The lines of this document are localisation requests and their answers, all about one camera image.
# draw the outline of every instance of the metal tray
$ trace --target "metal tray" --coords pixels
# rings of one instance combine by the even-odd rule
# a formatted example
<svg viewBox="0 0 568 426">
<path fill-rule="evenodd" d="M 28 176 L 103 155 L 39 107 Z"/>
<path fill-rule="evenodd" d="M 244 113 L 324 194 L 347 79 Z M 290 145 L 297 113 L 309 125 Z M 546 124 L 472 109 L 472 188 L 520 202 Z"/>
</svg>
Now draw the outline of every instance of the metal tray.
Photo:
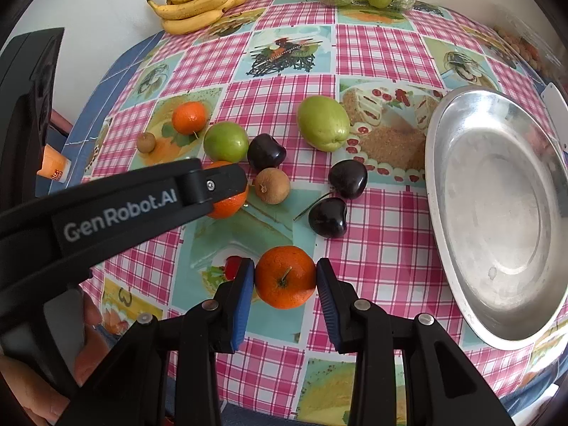
<svg viewBox="0 0 568 426">
<path fill-rule="evenodd" d="M 498 349 L 536 341 L 568 291 L 568 177 L 558 145 L 506 96 L 459 88 L 432 115 L 426 181 L 466 321 Z"/>
</svg>

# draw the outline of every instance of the bunch of bananas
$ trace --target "bunch of bananas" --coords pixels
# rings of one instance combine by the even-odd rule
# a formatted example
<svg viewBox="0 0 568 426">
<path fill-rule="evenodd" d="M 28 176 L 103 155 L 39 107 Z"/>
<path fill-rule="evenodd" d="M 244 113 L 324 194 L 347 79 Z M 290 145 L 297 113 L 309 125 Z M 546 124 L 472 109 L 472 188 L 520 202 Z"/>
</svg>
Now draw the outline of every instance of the bunch of bananas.
<svg viewBox="0 0 568 426">
<path fill-rule="evenodd" d="M 227 9 L 235 8 L 246 0 L 166 0 L 164 5 L 146 1 L 162 19 L 166 32 L 183 35 L 217 22 Z"/>
</svg>

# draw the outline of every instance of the dark cherry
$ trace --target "dark cherry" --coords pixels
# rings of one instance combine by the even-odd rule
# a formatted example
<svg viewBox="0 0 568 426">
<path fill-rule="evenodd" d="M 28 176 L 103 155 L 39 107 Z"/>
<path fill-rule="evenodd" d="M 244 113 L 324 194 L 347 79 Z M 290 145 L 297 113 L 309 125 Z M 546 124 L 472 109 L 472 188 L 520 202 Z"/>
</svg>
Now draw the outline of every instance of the dark cherry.
<svg viewBox="0 0 568 426">
<path fill-rule="evenodd" d="M 265 168 L 278 168 L 286 158 L 286 149 L 267 133 L 258 135 L 251 141 L 246 157 L 255 171 Z"/>
<path fill-rule="evenodd" d="M 344 199 L 356 199 L 367 186 L 367 168 L 356 160 L 343 160 L 332 166 L 328 180 Z"/>
<path fill-rule="evenodd" d="M 347 205 L 339 197 L 316 203 L 310 210 L 308 222 L 313 231 L 326 239 L 338 239 L 347 232 Z"/>
</svg>

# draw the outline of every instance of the person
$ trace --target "person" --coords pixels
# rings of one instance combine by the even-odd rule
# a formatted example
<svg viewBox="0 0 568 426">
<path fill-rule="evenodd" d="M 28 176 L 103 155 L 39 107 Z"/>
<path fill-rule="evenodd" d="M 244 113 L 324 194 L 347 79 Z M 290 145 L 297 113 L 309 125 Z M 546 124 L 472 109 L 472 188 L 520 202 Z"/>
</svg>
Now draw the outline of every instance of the person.
<svg viewBox="0 0 568 426">
<path fill-rule="evenodd" d="M 94 327 L 101 322 L 102 316 L 97 306 L 84 294 L 85 344 L 75 360 L 74 370 L 79 386 L 84 384 L 109 352 L 104 337 Z M 53 424 L 58 421 L 69 404 L 69 399 L 59 394 L 26 364 L 0 355 L 0 373 L 37 426 L 48 426 L 48 422 Z"/>
</svg>

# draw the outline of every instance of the table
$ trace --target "table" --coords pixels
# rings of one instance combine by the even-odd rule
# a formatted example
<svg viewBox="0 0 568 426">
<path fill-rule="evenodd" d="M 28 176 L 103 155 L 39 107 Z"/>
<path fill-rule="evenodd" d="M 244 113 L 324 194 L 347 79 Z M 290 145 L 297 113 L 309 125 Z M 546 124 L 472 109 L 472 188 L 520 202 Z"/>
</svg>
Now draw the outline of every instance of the table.
<svg viewBox="0 0 568 426">
<path fill-rule="evenodd" d="M 453 300 L 430 223 L 423 166 L 428 122 L 442 96 L 468 84 L 506 93 L 555 136 L 536 73 L 492 29 L 439 6 L 418 3 L 401 15 L 327 8 L 317 0 L 249 0 L 211 29 L 161 32 L 136 45 L 110 68 L 73 128 L 63 151 L 74 165 L 66 185 L 204 158 L 202 133 L 183 143 L 162 135 L 176 105 L 198 100 L 210 124 L 235 121 L 251 137 L 270 133 L 282 142 L 288 157 L 281 169 L 293 189 L 276 207 L 250 191 L 248 206 L 228 220 L 198 220 L 93 267 L 84 288 L 100 304 L 105 326 L 123 334 L 140 312 L 180 315 L 212 296 L 231 254 L 257 260 L 269 247 L 294 244 L 315 260 L 329 257 L 340 279 L 387 312 L 433 314 L 499 396 L 526 383 L 566 346 L 568 306 L 535 346 L 486 346 Z M 314 94 L 342 101 L 351 119 L 349 139 L 333 154 L 311 148 L 295 124 L 297 106 Z M 407 127 L 403 137 L 395 124 Z M 144 130 L 160 145 L 150 157 L 135 149 Z M 363 196 L 348 203 L 348 234 L 326 240 L 306 216 L 289 221 L 327 191 L 329 168 L 346 158 L 369 171 Z M 63 187 L 53 183 L 52 191 Z M 172 354 L 173 376 L 175 362 Z M 220 354 L 217 369 L 219 394 L 230 402 L 346 423 L 354 357 L 333 352 L 315 295 L 288 311 L 255 299 L 244 343 L 234 355 Z M 398 420 L 405 424 L 400 364 L 397 384 Z"/>
</svg>

